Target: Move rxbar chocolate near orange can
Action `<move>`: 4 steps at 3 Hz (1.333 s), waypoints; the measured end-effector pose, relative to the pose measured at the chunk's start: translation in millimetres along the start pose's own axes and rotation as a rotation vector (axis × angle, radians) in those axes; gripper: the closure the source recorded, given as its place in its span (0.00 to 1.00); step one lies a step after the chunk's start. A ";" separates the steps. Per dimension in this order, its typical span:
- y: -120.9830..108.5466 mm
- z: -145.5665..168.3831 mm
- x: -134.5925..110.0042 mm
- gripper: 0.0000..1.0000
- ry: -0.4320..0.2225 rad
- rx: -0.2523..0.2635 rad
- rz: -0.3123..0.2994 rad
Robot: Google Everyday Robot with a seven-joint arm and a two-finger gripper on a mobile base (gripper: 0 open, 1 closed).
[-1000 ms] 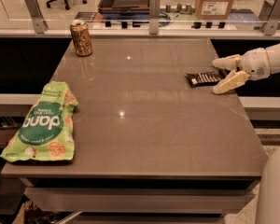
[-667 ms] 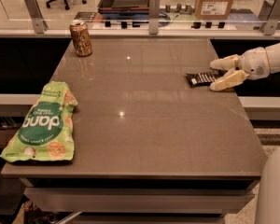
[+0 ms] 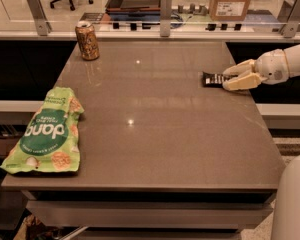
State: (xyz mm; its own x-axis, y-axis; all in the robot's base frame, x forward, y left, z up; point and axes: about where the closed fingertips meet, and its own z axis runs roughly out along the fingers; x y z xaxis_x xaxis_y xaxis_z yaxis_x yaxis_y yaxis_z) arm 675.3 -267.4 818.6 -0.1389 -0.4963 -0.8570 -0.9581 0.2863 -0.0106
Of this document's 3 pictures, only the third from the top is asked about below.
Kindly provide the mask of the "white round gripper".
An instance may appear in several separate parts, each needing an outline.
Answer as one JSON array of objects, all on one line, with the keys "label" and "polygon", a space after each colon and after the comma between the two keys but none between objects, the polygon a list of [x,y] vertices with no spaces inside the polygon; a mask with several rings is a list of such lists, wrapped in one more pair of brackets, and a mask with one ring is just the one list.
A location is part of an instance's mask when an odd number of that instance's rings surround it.
[{"label": "white round gripper", "polygon": [[283,50],[276,49],[261,55],[256,61],[245,60],[227,68],[226,76],[238,76],[225,81],[222,86],[228,91],[249,90],[261,83],[274,85],[289,79],[289,69]]}]

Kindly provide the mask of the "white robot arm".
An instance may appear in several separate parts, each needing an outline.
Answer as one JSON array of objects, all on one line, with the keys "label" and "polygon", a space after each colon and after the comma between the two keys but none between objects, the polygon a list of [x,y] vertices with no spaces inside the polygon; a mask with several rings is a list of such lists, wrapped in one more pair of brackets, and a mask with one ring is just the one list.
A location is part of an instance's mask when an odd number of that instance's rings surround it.
[{"label": "white robot arm", "polygon": [[229,80],[222,83],[228,91],[248,90],[260,84],[275,85],[289,78],[300,76],[300,44],[276,49],[262,54],[258,59],[249,59],[227,68],[224,76]]}]

